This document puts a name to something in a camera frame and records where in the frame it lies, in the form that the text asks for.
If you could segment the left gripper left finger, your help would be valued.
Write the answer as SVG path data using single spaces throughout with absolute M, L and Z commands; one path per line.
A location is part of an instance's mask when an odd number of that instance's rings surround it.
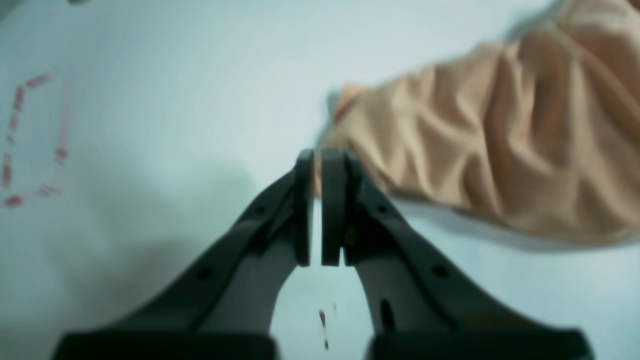
M 69 333 L 55 360 L 279 360 L 279 292 L 310 264 L 314 152 L 254 198 L 167 289 L 113 324 Z

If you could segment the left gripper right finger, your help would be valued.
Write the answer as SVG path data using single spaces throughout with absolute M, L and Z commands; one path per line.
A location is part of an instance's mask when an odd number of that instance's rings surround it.
M 349 150 L 321 153 L 322 264 L 355 268 L 368 360 L 593 360 L 578 329 L 505 306 L 414 230 Z

